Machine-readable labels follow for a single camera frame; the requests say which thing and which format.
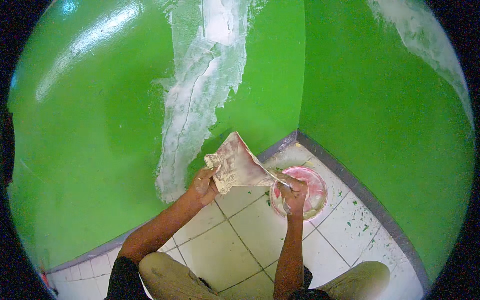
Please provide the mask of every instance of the person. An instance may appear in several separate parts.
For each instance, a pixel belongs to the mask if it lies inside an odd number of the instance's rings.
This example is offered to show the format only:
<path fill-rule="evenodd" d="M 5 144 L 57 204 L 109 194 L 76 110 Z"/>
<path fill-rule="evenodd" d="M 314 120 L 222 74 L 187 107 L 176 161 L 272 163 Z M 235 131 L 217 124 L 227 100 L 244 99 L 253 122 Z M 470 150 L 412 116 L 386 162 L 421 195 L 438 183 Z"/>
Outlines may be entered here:
<path fill-rule="evenodd" d="M 149 299 L 140 277 L 154 299 L 223 299 L 188 267 L 157 251 L 214 200 L 218 190 L 212 176 L 217 169 L 200 169 L 184 195 L 128 236 L 113 265 L 106 300 Z M 312 274 L 303 265 L 302 257 L 303 204 L 307 185 L 285 174 L 279 176 L 288 183 L 288 186 L 279 183 L 278 188 L 290 212 L 275 273 L 273 299 L 366 300 L 378 296 L 390 279 L 388 267 L 380 262 L 360 263 L 325 285 L 308 289 Z"/>

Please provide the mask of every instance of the knee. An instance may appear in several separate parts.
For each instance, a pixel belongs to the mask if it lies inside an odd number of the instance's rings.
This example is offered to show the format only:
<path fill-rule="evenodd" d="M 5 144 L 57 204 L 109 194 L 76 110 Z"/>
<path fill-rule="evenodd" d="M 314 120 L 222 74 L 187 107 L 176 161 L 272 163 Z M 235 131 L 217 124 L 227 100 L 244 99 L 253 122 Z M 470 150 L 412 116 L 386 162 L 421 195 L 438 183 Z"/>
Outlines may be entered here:
<path fill-rule="evenodd" d="M 170 255 L 163 252 L 152 252 L 147 254 L 138 264 L 138 271 L 140 274 L 149 272 L 152 267 L 158 269 L 168 268 L 172 258 Z"/>
<path fill-rule="evenodd" d="M 385 264 L 377 261 L 367 261 L 358 264 L 357 267 L 368 273 L 375 282 L 388 285 L 390 270 Z"/>

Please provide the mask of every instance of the gray skirting border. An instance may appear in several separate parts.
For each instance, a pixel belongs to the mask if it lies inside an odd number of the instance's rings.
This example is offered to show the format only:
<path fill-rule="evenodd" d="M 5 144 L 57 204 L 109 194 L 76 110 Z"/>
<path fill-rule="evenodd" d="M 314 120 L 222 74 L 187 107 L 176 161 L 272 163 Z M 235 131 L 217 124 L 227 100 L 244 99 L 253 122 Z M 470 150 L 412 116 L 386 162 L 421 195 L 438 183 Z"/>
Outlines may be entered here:
<path fill-rule="evenodd" d="M 371 191 L 368 190 L 346 167 L 344 167 L 336 158 L 322 148 L 316 141 L 311 139 L 300 130 L 297 131 L 297 142 L 313 153 L 327 168 L 335 173 L 352 192 L 367 206 L 373 215 L 380 221 L 383 227 L 392 236 L 394 241 L 402 249 L 417 273 L 419 281 L 426 294 L 430 290 L 427 271 L 423 263 L 402 228 L 393 220 L 387 209 L 377 200 Z"/>
<path fill-rule="evenodd" d="M 383 227 L 385 227 L 388 233 L 399 245 L 400 249 L 405 253 L 405 256 L 412 264 L 413 269 L 417 273 L 420 283 L 422 284 L 423 290 L 426 293 L 430 289 L 427 272 L 425 271 L 425 267 L 423 266 L 417 251 L 413 247 L 408 237 L 395 222 L 395 220 L 393 220 L 393 218 L 389 215 L 387 209 L 385 209 L 385 207 L 372 194 L 372 192 L 370 192 L 346 167 L 344 167 L 336 158 L 323 149 L 316 141 L 302 133 L 300 130 L 295 130 L 282 140 L 261 152 L 259 155 L 257 155 L 257 157 L 261 162 L 264 162 L 268 158 L 272 157 L 275 153 L 285 149 L 286 146 L 293 142 L 300 143 L 311 153 L 313 153 L 322 163 L 327 166 L 327 168 L 332 170 L 335 175 L 337 175 L 352 190 L 352 192 L 367 206 L 368 209 L 370 209 L 373 215 L 380 221 Z M 132 230 L 125 232 L 111 241 L 108 241 L 105 244 L 98 246 L 95 249 L 82 254 L 69 262 L 63 263 L 48 270 L 48 273 L 57 272 L 73 265 L 85 262 L 93 257 L 105 254 L 121 246 L 127 236 L 129 236 L 141 225 L 143 224 L 140 224 Z"/>

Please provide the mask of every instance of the pink plastic container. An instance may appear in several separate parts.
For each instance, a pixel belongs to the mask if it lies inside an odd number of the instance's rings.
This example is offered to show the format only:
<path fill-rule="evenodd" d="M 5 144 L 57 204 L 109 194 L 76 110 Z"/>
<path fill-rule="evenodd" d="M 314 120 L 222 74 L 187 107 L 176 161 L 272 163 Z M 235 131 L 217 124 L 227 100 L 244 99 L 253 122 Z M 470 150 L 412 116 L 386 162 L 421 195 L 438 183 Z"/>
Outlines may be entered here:
<path fill-rule="evenodd" d="M 327 185 L 323 178 L 307 167 L 290 167 L 283 170 L 282 173 L 307 182 L 308 192 L 303 205 L 303 221 L 315 218 L 327 203 Z M 270 187 L 270 203 L 278 215 L 286 218 L 287 213 L 283 208 L 283 200 L 276 184 L 277 181 Z"/>

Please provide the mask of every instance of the plastic scraper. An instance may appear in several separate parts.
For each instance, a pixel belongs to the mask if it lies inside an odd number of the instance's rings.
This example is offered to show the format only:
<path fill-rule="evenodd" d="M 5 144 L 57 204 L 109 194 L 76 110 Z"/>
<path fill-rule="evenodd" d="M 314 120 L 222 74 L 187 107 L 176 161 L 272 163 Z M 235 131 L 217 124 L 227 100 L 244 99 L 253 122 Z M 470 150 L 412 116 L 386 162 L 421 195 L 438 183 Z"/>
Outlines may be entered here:
<path fill-rule="evenodd" d="M 271 186 L 279 179 L 274 172 L 265 169 L 238 132 L 232 132 L 220 148 L 204 157 L 207 167 L 220 166 L 213 176 L 220 194 L 226 194 L 232 186 Z"/>

